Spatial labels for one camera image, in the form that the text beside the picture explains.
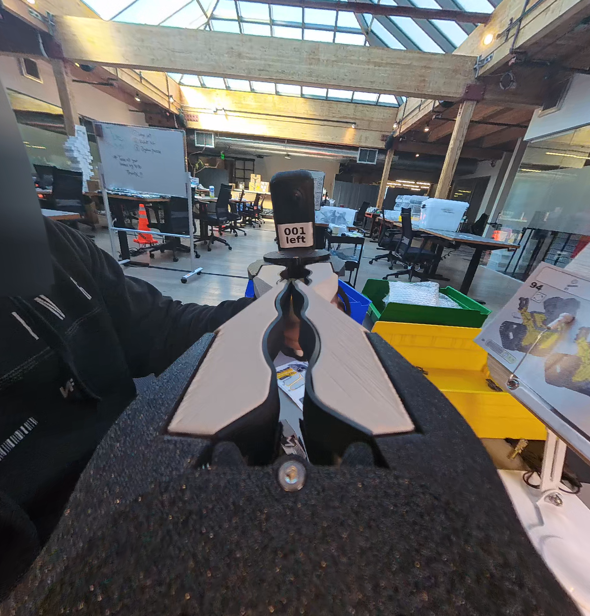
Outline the rolling whiteboard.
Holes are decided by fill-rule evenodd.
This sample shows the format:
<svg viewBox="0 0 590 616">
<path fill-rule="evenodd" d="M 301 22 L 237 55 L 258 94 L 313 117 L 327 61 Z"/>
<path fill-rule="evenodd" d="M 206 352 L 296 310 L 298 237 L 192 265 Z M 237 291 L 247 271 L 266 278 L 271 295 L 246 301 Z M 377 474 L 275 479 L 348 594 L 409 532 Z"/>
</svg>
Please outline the rolling whiteboard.
<svg viewBox="0 0 590 616">
<path fill-rule="evenodd" d="M 100 156 L 100 193 L 114 258 L 119 258 L 122 266 L 161 269 L 131 259 L 128 237 L 136 237 L 140 203 L 146 210 L 153 203 L 168 201 L 171 196 L 187 197 L 189 201 L 194 197 L 187 169 L 186 133 L 179 129 L 104 122 L 94 122 L 93 129 Z M 167 235 L 151 228 L 150 233 L 158 241 Z M 182 244 L 189 247 L 195 243 L 194 235 L 181 238 Z M 134 255 L 148 253 L 154 247 L 142 248 L 136 244 Z M 195 259 L 191 251 L 190 272 L 174 270 L 182 273 L 184 284 L 202 271 L 195 265 Z"/>
</svg>

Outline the robot model instruction booklet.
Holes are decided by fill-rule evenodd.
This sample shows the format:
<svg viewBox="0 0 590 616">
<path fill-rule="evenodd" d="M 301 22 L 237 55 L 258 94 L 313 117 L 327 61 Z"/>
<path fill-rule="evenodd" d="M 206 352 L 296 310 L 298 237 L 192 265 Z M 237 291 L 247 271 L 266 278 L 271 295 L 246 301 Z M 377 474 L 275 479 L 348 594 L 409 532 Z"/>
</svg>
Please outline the robot model instruction booklet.
<svg viewBox="0 0 590 616">
<path fill-rule="evenodd" d="M 590 278 L 538 265 L 476 344 L 590 438 Z"/>
</svg>

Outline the grey robot model head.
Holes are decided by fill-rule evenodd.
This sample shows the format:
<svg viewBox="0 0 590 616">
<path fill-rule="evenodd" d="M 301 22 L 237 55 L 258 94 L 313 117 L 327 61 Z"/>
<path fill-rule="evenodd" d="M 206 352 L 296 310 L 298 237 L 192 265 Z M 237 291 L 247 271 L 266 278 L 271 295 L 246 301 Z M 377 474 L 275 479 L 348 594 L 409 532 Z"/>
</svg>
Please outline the grey robot model head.
<svg viewBox="0 0 590 616">
<path fill-rule="evenodd" d="M 308 462 L 309 458 L 305 448 L 300 421 L 291 424 L 287 419 L 280 420 L 281 435 L 280 448 L 282 455 L 296 456 Z"/>
</svg>

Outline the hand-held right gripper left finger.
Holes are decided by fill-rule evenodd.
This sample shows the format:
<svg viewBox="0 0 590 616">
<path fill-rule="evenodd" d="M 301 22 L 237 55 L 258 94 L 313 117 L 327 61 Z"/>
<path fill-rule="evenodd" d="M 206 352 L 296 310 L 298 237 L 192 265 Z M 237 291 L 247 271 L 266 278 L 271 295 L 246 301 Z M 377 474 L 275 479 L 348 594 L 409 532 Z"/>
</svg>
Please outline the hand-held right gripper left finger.
<svg viewBox="0 0 590 616">
<path fill-rule="evenodd" d="M 269 465 L 278 446 L 280 399 L 274 360 L 284 343 L 282 281 L 216 332 L 168 426 L 169 435 L 235 443 L 252 465 Z"/>
</svg>

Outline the white sticker sheet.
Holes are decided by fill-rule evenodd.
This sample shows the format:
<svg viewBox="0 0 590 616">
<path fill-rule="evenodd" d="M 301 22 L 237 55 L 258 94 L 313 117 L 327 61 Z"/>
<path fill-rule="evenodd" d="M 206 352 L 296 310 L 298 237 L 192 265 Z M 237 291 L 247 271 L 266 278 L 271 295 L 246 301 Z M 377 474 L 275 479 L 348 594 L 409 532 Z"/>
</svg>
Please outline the white sticker sheet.
<svg viewBox="0 0 590 616">
<path fill-rule="evenodd" d="M 278 387 L 299 408 L 304 409 L 306 396 L 306 375 L 308 362 L 290 360 L 286 364 L 276 366 Z"/>
</svg>

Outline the green storage bin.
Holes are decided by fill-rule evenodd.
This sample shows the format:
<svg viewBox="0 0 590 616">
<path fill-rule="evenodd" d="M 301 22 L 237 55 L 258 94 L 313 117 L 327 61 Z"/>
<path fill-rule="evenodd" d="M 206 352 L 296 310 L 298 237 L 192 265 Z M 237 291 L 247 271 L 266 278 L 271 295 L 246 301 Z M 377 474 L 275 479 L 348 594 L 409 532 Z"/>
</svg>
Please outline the green storage bin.
<svg viewBox="0 0 590 616">
<path fill-rule="evenodd" d="M 390 283 L 369 279 L 362 293 L 370 301 L 368 314 L 372 322 L 391 321 L 448 327 L 481 328 L 491 310 L 451 286 L 440 288 L 440 305 L 386 303 Z"/>
</svg>

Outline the orange traffic cone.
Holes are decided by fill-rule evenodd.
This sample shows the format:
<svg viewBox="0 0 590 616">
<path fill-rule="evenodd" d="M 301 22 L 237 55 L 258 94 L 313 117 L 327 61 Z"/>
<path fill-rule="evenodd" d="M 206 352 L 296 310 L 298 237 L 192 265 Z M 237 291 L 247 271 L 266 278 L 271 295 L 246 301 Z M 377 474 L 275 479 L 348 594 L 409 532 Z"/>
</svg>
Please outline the orange traffic cone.
<svg viewBox="0 0 590 616">
<path fill-rule="evenodd" d="M 143 203 L 138 206 L 138 227 L 137 234 L 134 238 L 134 242 L 142 248 L 148 248 L 156 246 L 159 242 L 150 233 L 150 226 L 148 223 L 147 213 Z"/>
</svg>

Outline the clear bubble wrap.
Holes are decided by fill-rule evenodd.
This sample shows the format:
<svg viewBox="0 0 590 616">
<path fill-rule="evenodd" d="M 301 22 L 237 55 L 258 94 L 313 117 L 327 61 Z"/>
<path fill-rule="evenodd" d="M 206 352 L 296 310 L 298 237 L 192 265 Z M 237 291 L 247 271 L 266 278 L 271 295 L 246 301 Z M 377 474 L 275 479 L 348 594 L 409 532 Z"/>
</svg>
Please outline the clear bubble wrap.
<svg viewBox="0 0 590 616">
<path fill-rule="evenodd" d="M 445 307 L 461 309 L 462 306 L 455 300 L 440 292 L 439 284 L 435 281 L 389 283 L 389 291 L 383 298 L 387 307 L 391 303 L 410 304 L 426 307 Z"/>
</svg>

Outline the person in black hoodie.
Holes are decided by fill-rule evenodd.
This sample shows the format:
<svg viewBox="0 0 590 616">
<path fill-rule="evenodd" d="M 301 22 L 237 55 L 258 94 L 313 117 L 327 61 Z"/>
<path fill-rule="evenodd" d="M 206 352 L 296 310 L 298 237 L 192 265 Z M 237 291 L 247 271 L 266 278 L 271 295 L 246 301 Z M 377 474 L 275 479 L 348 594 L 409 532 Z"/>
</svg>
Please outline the person in black hoodie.
<svg viewBox="0 0 590 616">
<path fill-rule="evenodd" d="M 140 379 L 101 292 L 122 268 L 83 234 L 44 221 L 53 284 L 0 297 L 0 600 L 53 533 Z"/>
</svg>

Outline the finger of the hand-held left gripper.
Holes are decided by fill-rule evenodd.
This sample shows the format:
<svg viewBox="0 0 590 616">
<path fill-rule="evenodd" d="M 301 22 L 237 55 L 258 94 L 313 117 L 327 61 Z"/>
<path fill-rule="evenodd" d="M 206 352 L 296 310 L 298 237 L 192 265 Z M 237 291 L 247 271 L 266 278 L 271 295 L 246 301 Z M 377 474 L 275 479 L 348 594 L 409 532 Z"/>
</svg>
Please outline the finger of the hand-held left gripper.
<svg viewBox="0 0 590 616">
<path fill-rule="evenodd" d="M 259 298 L 276 285 L 282 285 L 284 272 L 285 266 L 251 266 L 254 297 Z"/>
<path fill-rule="evenodd" d="M 305 283 L 302 285 L 304 304 L 314 303 L 323 298 L 327 303 L 334 303 L 337 297 L 338 276 L 333 269 L 307 269 Z"/>
</svg>

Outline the wooden background desk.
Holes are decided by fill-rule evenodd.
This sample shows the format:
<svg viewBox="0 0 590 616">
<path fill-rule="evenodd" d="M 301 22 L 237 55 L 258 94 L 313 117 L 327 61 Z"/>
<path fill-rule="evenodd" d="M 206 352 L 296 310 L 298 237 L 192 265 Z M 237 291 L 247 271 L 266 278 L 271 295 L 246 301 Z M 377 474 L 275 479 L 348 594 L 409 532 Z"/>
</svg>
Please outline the wooden background desk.
<svg viewBox="0 0 590 616">
<path fill-rule="evenodd" d="M 495 250 L 510 250 L 516 251 L 520 248 L 519 244 L 511 244 L 508 242 L 502 242 L 494 240 L 492 238 L 485 238 L 473 234 L 463 234 L 459 232 L 447 232 L 444 230 L 415 227 L 415 231 L 427 233 L 436 238 L 446 240 L 447 242 L 454 244 L 464 244 L 474 249 L 474 253 L 470 259 L 468 269 L 460 286 L 460 293 L 468 295 L 470 286 L 476 275 L 478 266 L 480 265 L 481 257 L 485 251 Z"/>
</svg>

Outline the white book stand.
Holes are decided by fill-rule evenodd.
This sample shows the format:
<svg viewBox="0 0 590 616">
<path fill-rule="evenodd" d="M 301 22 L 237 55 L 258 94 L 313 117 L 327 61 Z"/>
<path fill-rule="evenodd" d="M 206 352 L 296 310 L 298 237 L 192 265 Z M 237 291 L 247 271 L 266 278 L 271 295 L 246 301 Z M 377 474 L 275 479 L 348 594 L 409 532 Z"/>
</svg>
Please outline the white book stand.
<svg viewBox="0 0 590 616">
<path fill-rule="evenodd" d="M 535 550 L 581 614 L 590 615 L 590 509 L 561 489 L 567 448 L 590 462 L 590 442 L 497 360 L 489 357 L 488 368 L 493 380 L 545 425 L 539 483 L 529 486 L 514 471 L 499 475 Z"/>
</svg>

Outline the black background office chair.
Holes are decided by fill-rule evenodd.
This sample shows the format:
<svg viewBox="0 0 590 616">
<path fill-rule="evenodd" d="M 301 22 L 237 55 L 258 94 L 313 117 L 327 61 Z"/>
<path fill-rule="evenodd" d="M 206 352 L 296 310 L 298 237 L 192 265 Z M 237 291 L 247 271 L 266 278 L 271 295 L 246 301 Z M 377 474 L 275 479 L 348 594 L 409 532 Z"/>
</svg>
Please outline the black background office chair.
<svg viewBox="0 0 590 616">
<path fill-rule="evenodd" d="M 157 251 L 160 253 L 171 251 L 174 262 L 178 261 L 179 252 L 193 251 L 196 258 L 200 257 L 196 244 L 193 243 L 192 247 L 189 247 L 182 244 L 181 238 L 181 236 L 193 236 L 197 231 L 196 223 L 190 223 L 189 205 L 192 204 L 193 197 L 189 201 L 187 197 L 171 196 L 168 201 L 153 203 L 146 209 L 148 226 L 151 229 L 167 232 L 157 246 L 149 249 L 151 259 L 154 259 Z"/>
<path fill-rule="evenodd" d="M 450 279 L 436 273 L 435 268 L 442 257 L 443 245 L 440 238 L 414 230 L 412 223 L 412 209 L 402 207 L 400 211 L 401 227 L 387 227 L 389 212 L 383 212 L 383 229 L 379 234 L 378 248 L 385 250 L 382 254 L 372 258 L 369 264 L 386 260 L 389 263 L 390 273 L 384 276 L 399 278 L 407 276 L 408 281 L 419 280 L 449 282 Z"/>
<path fill-rule="evenodd" d="M 206 245 L 207 251 L 211 251 L 215 242 L 225 245 L 229 250 L 232 247 L 223 237 L 224 232 L 232 233 L 235 237 L 241 231 L 238 227 L 238 214 L 232 209 L 232 188 L 230 184 L 221 184 L 218 196 L 195 197 L 195 205 L 198 209 L 198 219 L 200 223 L 200 239 Z"/>
</svg>

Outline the white plastic container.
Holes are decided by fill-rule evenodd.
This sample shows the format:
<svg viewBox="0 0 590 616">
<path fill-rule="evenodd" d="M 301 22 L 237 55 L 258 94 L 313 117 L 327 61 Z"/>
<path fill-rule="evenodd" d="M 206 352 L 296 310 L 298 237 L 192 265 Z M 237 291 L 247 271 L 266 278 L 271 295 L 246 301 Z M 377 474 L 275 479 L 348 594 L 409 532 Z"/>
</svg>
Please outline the white plastic container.
<svg viewBox="0 0 590 616">
<path fill-rule="evenodd" d="M 455 233 L 467 210 L 464 201 L 428 198 L 421 204 L 419 228 Z"/>
</svg>

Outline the blue storage bin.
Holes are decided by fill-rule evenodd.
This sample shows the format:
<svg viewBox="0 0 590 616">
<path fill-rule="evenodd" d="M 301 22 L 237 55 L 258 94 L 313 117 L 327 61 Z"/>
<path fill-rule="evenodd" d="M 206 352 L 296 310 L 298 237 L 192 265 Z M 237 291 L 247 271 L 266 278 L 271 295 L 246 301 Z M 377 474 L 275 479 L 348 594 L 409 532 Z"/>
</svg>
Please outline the blue storage bin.
<svg viewBox="0 0 590 616">
<path fill-rule="evenodd" d="M 371 300 L 340 278 L 337 278 L 337 296 L 344 304 L 346 313 L 357 323 L 362 324 Z"/>
</svg>

